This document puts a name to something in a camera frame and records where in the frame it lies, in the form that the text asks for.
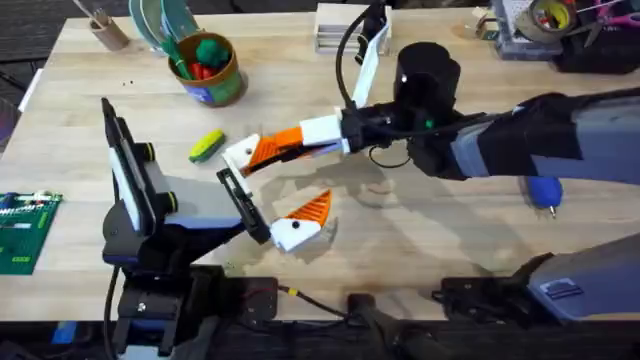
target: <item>green circuit board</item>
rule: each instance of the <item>green circuit board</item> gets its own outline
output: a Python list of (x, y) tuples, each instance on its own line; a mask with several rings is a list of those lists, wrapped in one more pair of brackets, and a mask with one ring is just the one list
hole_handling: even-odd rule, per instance
[(31, 275), (38, 261), (62, 195), (33, 195), (0, 194), (0, 275)]

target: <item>floor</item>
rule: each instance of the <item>floor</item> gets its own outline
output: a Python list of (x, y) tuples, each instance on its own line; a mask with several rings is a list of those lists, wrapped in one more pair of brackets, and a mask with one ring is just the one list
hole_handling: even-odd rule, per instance
[[(94, 1), (113, 16), (128, 15), (127, 2)], [(401, 3), (403, 7), (441, 7), (478, 5), (486, 3), (486, 0), (405, 0)], [(196, 14), (312, 11), (316, 7), (316, 1), (235, 0), (232, 5), (229, 0), (189, 0), (189, 5)], [(1, 0), (0, 23), (3, 26), (0, 29), (0, 61), (48, 56), (65, 18), (79, 16), (82, 13), (70, 0)], [(32, 75), (28, 64), (0, 65), (0, 70), (11, 73), (24, 83), (28, 83)], [(22, 93), (0, 82), (0, 97), (17, 105)], [(637, 354), (640, 323), (591, 323), (532, 330), (508, 325), (477, 326), (451, 322), (432, 322), (426, 325), (436, 331), (443, 345), (459, 353), (462, 359), (640, 358)], [(50, 345), (55, 326), (52, 323), (0, 323), (0, 343), (11, 340), (25, 346), (37, 358), (46, 360), (104, 358), (99, 324), (82, 324), (93, 330), (90, 331), (88, 341), (78, 346), (78, 351), (74, 352), (68, 351), (67, 346)], [(212, 355), (215, 354), (217, 359), (371, 359), (365, 336), (362, 331), (350, 329), (335, 329), (313, 336), (298, 337), (286, 333), (263, 335), (231, 328), (215, 349), (212, 349)]]

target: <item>green pom pom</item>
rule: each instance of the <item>green pom pom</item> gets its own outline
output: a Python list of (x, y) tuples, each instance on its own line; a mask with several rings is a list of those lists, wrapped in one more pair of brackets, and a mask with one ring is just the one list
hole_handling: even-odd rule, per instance
[(196, 49), (196, 58), (203, 65), (219, 69), (229, 61), (229, 50), (213, 39), (205, 39)]

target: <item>pencil cup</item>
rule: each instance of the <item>pencil cup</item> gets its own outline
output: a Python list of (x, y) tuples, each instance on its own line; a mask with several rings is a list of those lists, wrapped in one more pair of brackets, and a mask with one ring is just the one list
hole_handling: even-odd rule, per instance
[(169, 59), (169, 68), (194, 99), (212, 107), (230, 105), (242, 97), (247, 88), (246, 79), (240, 73), (238, 57), (231, 42), (219, 34), (198, 32), (180, 41), (178, 49), (187, 64), (195, 63), (197, 62), (196, 49), (204, 39), (213, 39), (229, 51), (229, 61), (217, 74), (204, 80), (187, 80), (180, 76), (179, 70), (171, 59)]
[(129, 44), (127, 35), (120, 30), (120, 27), (111, 18), (109, 18), (109, 22), (104, 29), (94, 21), (89, 23), (89, 28), (98, 40), (111, 51), (118, 51)]

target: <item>tape roll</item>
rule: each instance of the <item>tape roll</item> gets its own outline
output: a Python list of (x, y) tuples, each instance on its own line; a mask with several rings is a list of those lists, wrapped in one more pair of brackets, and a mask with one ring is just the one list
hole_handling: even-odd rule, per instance
[(566, 36), (577, 23), (575, 8), (561, 0), (534, 0), (516, 18), (516, 28), (527, 39), (551, 44)]

